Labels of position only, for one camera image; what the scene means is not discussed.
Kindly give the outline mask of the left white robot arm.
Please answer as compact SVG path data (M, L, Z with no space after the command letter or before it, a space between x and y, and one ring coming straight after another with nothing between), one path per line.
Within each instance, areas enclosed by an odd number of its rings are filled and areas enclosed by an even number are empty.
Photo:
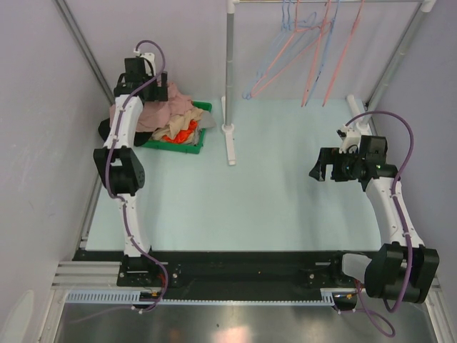
M136 156L136 127L146 102L168 100L168 75L157 71L147 54L124 59L125 72L114 88L115 108L110 131L93 158L102 184L121 214L124 227L124 256L144 258L151 244L139 217L139 191L146 174Z

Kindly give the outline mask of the pink t shirt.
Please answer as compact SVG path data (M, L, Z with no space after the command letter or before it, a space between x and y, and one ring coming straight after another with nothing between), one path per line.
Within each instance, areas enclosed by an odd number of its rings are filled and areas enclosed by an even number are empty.
M152 132L167 125L170 118L184 114L192 105L191 97L182 94L175 83L168 82L168 101L146 101L137 121L136 131Z

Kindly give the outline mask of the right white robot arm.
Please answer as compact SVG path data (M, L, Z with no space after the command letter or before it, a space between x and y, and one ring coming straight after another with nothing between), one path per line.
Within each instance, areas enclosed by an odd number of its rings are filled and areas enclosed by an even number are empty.
M338 287L355 279L371 298L420 304L432 285L439 255L417 235L396 179L398 170L386 162L387 151L386 138L363 135L343 148L321 148L309 172L322 182L330 166L335 182L358 181L373 207L381 235L382 246L372 257L346 252L342 262L331 266L329 277Z

